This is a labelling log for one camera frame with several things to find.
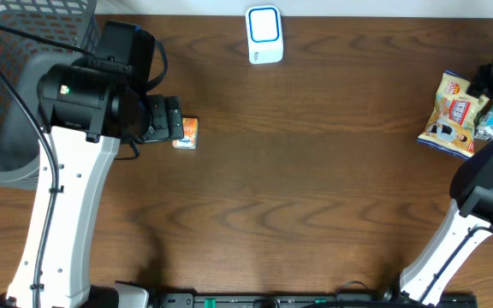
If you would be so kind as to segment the orange snack packet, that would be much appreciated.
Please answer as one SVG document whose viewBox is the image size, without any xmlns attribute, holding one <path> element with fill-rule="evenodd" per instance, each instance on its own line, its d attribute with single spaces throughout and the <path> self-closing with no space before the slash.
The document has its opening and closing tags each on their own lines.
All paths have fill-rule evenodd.
<svg viewBox="0 0 493 308">
<path fill-rule="evenodd" d="M 173 140 L 173 147 L 176 149 L 195 150 L 198 144 L 199 119 L 189 117 L 183 118 L 182 127 L 184 136 L 182 139 Z"/>
</svg>

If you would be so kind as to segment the green tissue packet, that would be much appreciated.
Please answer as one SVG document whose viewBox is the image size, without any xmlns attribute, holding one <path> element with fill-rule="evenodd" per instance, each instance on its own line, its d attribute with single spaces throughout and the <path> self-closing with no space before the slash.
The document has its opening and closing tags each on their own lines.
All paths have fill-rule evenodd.
<svg viewBox="0 0 493 308">
<path fill-rule="evenodd" d="M 475 129 L 474 138 L 481 140 L 493 139 L 493 105 L 480 117 Z"/>
</svg>

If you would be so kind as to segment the yellow snack bag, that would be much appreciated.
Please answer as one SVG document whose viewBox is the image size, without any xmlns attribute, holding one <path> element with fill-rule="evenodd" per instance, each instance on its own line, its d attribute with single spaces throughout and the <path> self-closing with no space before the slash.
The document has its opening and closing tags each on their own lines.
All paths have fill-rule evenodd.
<svg viewBox="0 0 493 308">
<path fill-rule="evenodd" d="M 417 138 L 420 144 L 464 159 L 474 154 L 475 120 L 490 100 L 484 94 L 469 95 L 470 85 L 454 72 L 443 72 L 434 109 Z"/>
</svg>

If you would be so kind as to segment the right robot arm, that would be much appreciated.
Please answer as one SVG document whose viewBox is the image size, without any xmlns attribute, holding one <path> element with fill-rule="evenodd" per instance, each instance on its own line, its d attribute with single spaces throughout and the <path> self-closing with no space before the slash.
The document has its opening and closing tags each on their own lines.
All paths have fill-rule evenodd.
<svg viewBox="0 0 493 308">
<path fill-rule="evenodd" d="M 493 95 L 493 62 L 479 73 L 475 88 Z M 438 305 L 457 270 L 493 234 L 493 140 L 460 166 L 449 195 L 443 223 L 419 257 L 401 272 L 389 300 Z"/>
</svg>

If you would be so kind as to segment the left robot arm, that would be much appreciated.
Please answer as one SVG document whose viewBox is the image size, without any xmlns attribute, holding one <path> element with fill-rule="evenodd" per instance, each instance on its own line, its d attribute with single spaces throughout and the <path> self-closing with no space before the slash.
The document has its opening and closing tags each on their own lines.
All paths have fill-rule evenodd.
<svg viewBox="0 0 493 308">
<path fill-rule="evenodd" d="M 45 120 L 39 179 L 21 263 L 0 307 L 154 307 L 132 282 L 96 287 L 90 251 L 104 182 L 122 143 L 179 139 L 178 99 L 155 95 L 148 65 L 86 56 L 35 82 Z"/>
</svg>

